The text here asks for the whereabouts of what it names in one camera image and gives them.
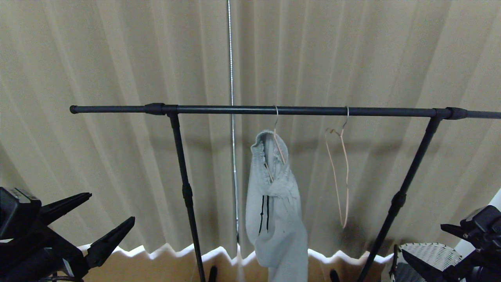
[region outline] clothes rack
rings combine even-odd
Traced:
[[[347,115],[346,107],[275,107],[275,106],[204,106],[204,105],[166,105],[163,103],[152,103],[144,106],[75,106],[70,107],[70,112],[76,113],[111,113],[111,112],[140,112],[153,115],[167,115],[170,118],[172,130],[174,132],[174,141],[176,145],[177,156],[179,160],[179,168],[182,179],[182,193],[188,219],[193,237],[193,245],[195,249],[196,262],[200,280],[205,282],[205,274],[202,265],[200,253],[200,243],[196,228],[195,213],[193,209],[193,192],[189,184],[188,173],[186,171],[186,162],[184,158],[184,150],[181,139],[181,130],[178,115],[180,113],[204,113],[204,114],[277,114],[282,115]],[[366,108],[366,107],[350,107],[351,116],[409,116],[409,117],[429,117],[430,121],[426,127],[423,139],[414,156],[414,159],[409,167],[407,175],[404,178],[400,190],[393,196],[388,215],[381,227],[376,241],[374,242],[369,257],[358,277],[357,282],[363,282],[367,275],[376,254],[383,244],[390,227],[397,216],[400,208],[405,203],[406,193],[409,189],[412,179],[414,178],[421,161],[426,154],[428,145],[430,144],[433,135],[435,134],[440,122],[443,119],[456,120],[463,118],[488,118],[501,119],[501,112],[492,111],[470,111],[462,108],[447,107],[447,108]],[[215,274],[212,273],[209,281],[215,280]]]

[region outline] garment rack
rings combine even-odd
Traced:
[[[179,168],[182,179],[182,193],[188,219],[193,237],[193,245],[195,249],[196,262],[200,281],[205,282],[205,274],[200,253],[200,243],[198,240],[198,232],[196,228],[195,213],[193,210],[193,192],[188,180],[186,170],[186,161],[184,158],[184,150],[181,139],[181,130],[179,125],[180,113],[204,113],[204,114],[282,114],[282,115],[347,115],[346,107],[275,107],[275,106],[203,106],[203,105],[166,105],[163,103],[152,103],[144,106],[71,106],[70,112],[76,113],[112,113],[112,112],[140,112],[153,115],[167,115],[170,118],[172,130],[174,131],[174,142],[176,145],[177,157],[179,160]],[[372,245],[369,257],[360,272],[357,282],[363,282],[367,275],[376,254],[383,244],[388,231],[390,230],[393,220],[397,216],[400,208],[405,203],[406,193],[414,178],[414,175],[421,164],[421,161],[428,149],[428,145],[433,138],[440,122],[443,119],[456,120],[463,118],[487,118],[501,119],[501,112],[492,111],[470,111],[462,108],[447,107],[447,108],[365,108],[365,107],[350,107],[351,116],[410,116],[410,117],[429,117],[430,121],[426,127],[423,139],[417,149],[416,155],[412,160],[407,175],[404,178],[400,190],[393,196],[388,215],[379,230],[376,241]],[[215,280],[215,273],[211,269],[209,282]]]

